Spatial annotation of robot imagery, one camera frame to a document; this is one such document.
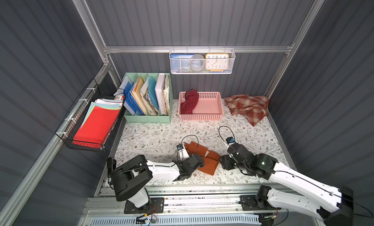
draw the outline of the red polka dot cloth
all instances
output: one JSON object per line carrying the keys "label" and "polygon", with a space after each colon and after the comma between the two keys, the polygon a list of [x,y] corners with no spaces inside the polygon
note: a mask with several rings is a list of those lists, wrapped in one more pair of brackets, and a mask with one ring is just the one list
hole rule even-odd
{"label": "red polka dot cloth", "polygon": [[199,101],[199,93],[195,89],[190,89],[184,94],[185,102],[181,103],[180,114],[192,114]]}

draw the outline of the orange cloth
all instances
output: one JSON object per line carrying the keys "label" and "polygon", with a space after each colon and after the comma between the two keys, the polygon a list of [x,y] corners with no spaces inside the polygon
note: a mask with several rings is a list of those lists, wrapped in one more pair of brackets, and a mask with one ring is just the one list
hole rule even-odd
{"label": "orange cloth", "polygon": [[217,169],[219,163],[218,159],[221,157],[219,154],[214,151],[208,150],[208,148],[200,144],[198,147],[197,143],[193,141],[190,144],[185,143],[184,147],[186,148],[187,153],[196,153],[203,158],[205,166],[198,168],[199,171],[205,172],[209,175],[214,175],[214,172]]}

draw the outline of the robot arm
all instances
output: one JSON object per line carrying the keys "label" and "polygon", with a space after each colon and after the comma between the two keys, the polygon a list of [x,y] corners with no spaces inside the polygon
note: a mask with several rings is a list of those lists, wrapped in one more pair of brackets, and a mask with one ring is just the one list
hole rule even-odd
{"label": "robot arm", "polygon": [[150,204],[149,195],[144,188],[148,182],[182,181],[203,166],[204,160],[198,154],[191,157],[187,154],[184,155],[184,160],[171,163],[155,163],[147,160],[144,155],[138,155],[113,171],[108,169],[108,181],[114,186],[117,201],[129,200],[135,207],[141,208]]}
{"label": "robot arm", "polygon": [[261,186],[256,200],[261,207],[284,207],[317,218],[327,226],[352,225],[353,191],[338,189],[315,181],[267,154],[252,154],[232,137],[226,139],[228,155],[220,158],[224,169],[239,168],[244,175],[263,177],[280,183],[298,193],[284,193],[268,186]]}

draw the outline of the floral tablecloth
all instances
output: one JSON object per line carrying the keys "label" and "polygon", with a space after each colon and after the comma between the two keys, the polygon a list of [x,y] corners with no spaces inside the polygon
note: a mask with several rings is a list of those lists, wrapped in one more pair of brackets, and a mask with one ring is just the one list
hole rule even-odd
{"label": "floral tablecloth", "polygon": [[[227,154],[224,141],[218,135],[218,128],[226,125],[235,134],[236,142],[243,144],[254,154],[266,153],[288,165],[285,155],[272,127],[265,117],[253,127],[244,116],[232,116],[227,106],[224,107],[224,116],[221,121],[180,121],[177,114],[178,100],[174,100],[172,122],[170,124],[136,124],[126,123],[119,142],[115,159],[117,166],[127,162],[138,154],[144,154],[146,159],[154,162],[172,162],[176,159],[176,146],[181,143],[186,135],[194,134],[199,138],[199,144],[218,154]],[[220,129],[223,138],[232,136],[230,130]],[[194,136],[189,136],[183,142],[195,141]],[[156,181],[149,185],[191,185],[191,184],[242,184],[266,183],[263,178],[245,176],[238,169],[223,170],[221,164],[214,176],[196,170],[192,176],[184,181]]]}

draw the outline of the clock face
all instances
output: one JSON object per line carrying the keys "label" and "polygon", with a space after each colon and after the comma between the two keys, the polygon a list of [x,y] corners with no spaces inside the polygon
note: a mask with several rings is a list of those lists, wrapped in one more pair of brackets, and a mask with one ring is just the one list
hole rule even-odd
{"label": "clock face", "polygon": [[205,69],[211,72],[222,72],[228,68],[227,53],[209,53],[205,55]]}

